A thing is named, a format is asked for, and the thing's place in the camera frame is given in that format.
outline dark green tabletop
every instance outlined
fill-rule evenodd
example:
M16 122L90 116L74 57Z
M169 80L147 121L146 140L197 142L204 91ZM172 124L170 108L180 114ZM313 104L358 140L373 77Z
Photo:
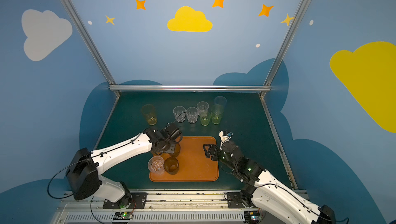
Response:
M276 147L263 106L256 93L184 93L184 92L123 92L107 124L98 149L122 142L149 127L140 109L153 104L157 110L158 130L175 120L176 106L196 107L200 101L211 106L216 96L224 96L227 106L220 124L212 122L202 126L198 120L177 123L184 136L212 136L220 145L219 131L232 132L245 157L255 160L268 169L278 180L289 186L285 167ZM219 178L214 182L152 182L147 163L150 152L130 158L106 171L103 175L114 181L123 181L130 189L225 189L239 190L244 184L219 168Z

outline robotic arm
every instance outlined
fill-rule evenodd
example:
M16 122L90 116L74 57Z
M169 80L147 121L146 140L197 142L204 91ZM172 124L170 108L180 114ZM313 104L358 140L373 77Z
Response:
M334 224L334 211L305 200L278 181L268 170L247 159L231 140L232 133L221 131L220 147L204 145L207 158L220 161L232 174L247 184L240 192L241 203L249 208L256 206L268 211L287 224Z
M110 201L112 209L128 208L132 199L126 185L103 177L102 174L118 163L141 153L173 153L176 143L182 138L182 132L171 123L161 131L145 129L137 136L110 147L92 152L87 148L80 149L66 171L74 199L97 196Z

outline yellow star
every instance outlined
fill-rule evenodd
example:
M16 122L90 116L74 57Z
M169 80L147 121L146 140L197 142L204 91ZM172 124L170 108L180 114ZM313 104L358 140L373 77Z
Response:
M292 20L292 19L294 19L294 17L289 17L289 14L287 14L287 17L286 17L286 19L284 20L284 21L282 21L281 23L286 23L286 24L288 24L288 26L289 26L289 24L290 24L290 21Z
M224 0L215 0L215 3L213 3L212 7L221 7L221 8L223 8L223 2L224 2Z
M106 23L112 23L114 25L113 19L115 19L115 18L110 19L109 17L107 17L107 15L106 15L106 18L107 18Z
M138 1L138 0L135 0L135 1L136 1L136 3L137 3L136 10L137 10L137 9L146 10L146 8L145 8L145 2L146 2L146 1Z
M268 17L268 15L270 15L271 8L273 8L273 7L274 7L274 6L267 7L266 5L263 4L263 9L261 10L261 13L259 14L259 17L260 17L261 15L265 15L265 16Z

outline plastic cup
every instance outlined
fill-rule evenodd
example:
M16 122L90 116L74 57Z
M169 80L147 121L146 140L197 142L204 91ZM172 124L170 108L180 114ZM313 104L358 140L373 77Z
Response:
M179 171L179 161L176 158L169 157L164 162L165 171L171 175L175 175Z
M225 106L227 105L227 99L223 96L217 96L215 97L215 104L219 104L223 106L223 108L225 108Z
M154 156L148 161L147 167L150 172L161 175L165 172L164 159L161 156Z
M202 112L208 112L209 104L206 103L205 101L201 101L197 104L197 109L198 109L198 116L201 116Z
M173 114L175 115L176 121L182 123L186 119L186 108L183 106L176 106L173 109Z
M173 158L176 158L176 157L179 156L179 154L180 154L180 144L179 144L179 143L176 143L176 145L175 145L175 152L174 152L174 153L170 153L169 155L170 155L171 157L173 157Z
M215 104L211 108L211 119L213 124L219 124L223 117L224 107L219 104Z
M141 112L147 123L155 125L157 123L157 113L155 107L152 104L146 104L142 107Z
M210 122L210 112L202 112L199 119L201 120L201 124L203 126L207 126Z
M187 120L189 123L196 123L198 120L198 109L195 107L190 107L186 109Z

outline ventilation grille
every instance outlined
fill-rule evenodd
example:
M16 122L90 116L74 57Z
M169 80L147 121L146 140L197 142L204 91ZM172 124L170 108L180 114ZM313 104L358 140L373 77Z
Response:
M245 221L243 211L174 211L174 212L135 212L129 222L240 222ZM113 221L114 214L110 213L94 213L95 217L104 223L116 223ZM67 223L95 223L91 213L85 212L69 212L65 224Z

